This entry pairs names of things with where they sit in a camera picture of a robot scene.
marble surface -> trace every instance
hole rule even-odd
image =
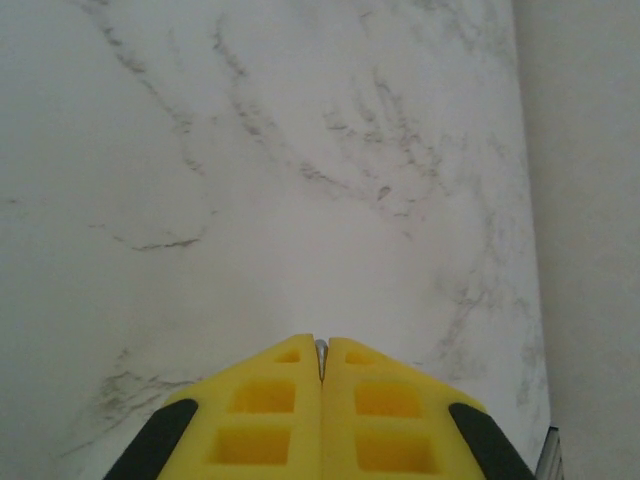
[[[14,284],[65,287],[30,307],[55,358],[27,377],[50,370],[63,412],[25,400],[49,422],[42,465],[96,478],[170,391],[313,332],[477,397],[535,466],[549,404],[511,2],[25,5],[2,240],[33,266],[8,262]]]

